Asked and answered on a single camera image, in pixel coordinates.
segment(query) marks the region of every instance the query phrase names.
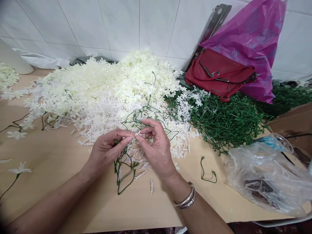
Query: red bag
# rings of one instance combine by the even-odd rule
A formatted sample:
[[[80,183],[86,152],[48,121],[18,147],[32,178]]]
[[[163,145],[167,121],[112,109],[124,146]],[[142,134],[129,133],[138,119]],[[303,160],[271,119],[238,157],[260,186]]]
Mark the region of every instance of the red bag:
[[[185,81],[220,97],[227,102],[244,84],[254,82],[253,66],[244,66],[207,49],[192,62]]]

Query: white tile wall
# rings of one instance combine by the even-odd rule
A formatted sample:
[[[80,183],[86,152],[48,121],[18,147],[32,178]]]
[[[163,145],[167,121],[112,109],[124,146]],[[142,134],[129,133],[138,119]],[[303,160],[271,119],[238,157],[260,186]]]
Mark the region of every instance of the white tile wall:
[[[77,46],[77,40],[56,0],[18,0],[46,42]]]
[[[168,57],[190,59],[219,0],[181,0]]]
[[[139,49],[139,0],[99,0],[111,50]]]
[[[80,46],[110,50],[98,1],[59,0]]]
[[[213,9],[232,5],[226,22],[251,0],[2,0],[0,38],[52,58],[101,55],[119,61],[132,50],[185,69]],[[272,68],[276,79],[312,74],[312,1],[288,0]]]
[[[140,49],[167,56],[180,0],[140,1]]]
[[[56,57],[47,42],[38,42],[23,39],[14,39],[14,41],[20,49],[30,50],[35,54],[41,54],[51,58]]]

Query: purple plastic bag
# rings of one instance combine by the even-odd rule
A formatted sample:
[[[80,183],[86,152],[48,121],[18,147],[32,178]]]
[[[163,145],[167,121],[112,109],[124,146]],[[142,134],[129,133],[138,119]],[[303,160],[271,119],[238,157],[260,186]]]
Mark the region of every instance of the purple plastic bag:
[[[272,103],[271,67],[282,30],[287,1],[253,0],[200,46],[229,59],[255,67],[259,74],[240,91],[262,102]]]

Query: white cloth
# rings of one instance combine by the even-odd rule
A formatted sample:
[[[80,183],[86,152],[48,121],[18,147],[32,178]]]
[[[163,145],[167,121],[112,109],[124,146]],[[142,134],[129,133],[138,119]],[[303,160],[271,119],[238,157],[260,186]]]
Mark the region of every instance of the white cloth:
[[[13,50],[34,67],[42,69],[58,69],[59,67],[66,68],[70,65],[69,64],[70,61],[67,59],[63,58],[52,59],[47,56],[34,54],[32,52],[22,49],[13,48]]]

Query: silver bracelet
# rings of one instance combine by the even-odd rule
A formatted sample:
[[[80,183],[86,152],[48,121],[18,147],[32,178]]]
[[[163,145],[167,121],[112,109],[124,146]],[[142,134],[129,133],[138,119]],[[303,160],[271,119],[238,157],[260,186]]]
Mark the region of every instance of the silver bracelet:
[[[195,194],[196,194],[196,192],[194,192],[194,195],[192,196],[192,199],[189,203],[187,203],[184,206],[180,206],[179,208],[180,209],[186,209],[186,208],[190,207],[195,202]]]
[[[195,201],[195,188],[194,185],[192,184],[192,182],[188,182],[188,184],[192,187],[191,193],[189,194],[189,196],[181,203],[177,204],[175,201],[173,201],[173,205],[174,207],[178,207],[180,209],[185,209],[188,208],[191,204],[194,203]]]

